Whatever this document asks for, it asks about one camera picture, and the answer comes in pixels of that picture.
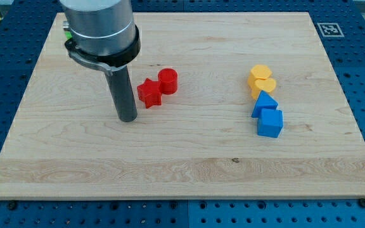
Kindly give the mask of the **black pusher mount ring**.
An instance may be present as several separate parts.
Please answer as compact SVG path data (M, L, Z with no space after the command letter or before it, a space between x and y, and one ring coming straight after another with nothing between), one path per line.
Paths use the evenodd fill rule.
M98 56L88 54L81 50L73 38L68 39L65 42L65 48L68 51L69 57L78 64L92 70L102 71L107 75L112 75L113 71L119 71L130 63L141 50L141 41L137 25L135 25L135 29L136 35L131 45L123 51L112 55Z

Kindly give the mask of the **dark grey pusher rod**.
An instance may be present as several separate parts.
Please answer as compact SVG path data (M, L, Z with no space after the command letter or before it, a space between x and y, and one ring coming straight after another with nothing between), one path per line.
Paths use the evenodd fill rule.
M123 122L132 122L138 112L129 78L128 67L112 70L111 75L106 76L106 81L119 119Z

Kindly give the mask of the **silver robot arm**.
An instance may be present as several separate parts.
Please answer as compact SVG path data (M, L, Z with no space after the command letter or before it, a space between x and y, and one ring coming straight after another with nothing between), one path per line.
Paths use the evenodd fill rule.
M131 122L138 113L127 65L139 54L139 29L130 0L60 0L69 57L105 74L119 119Z

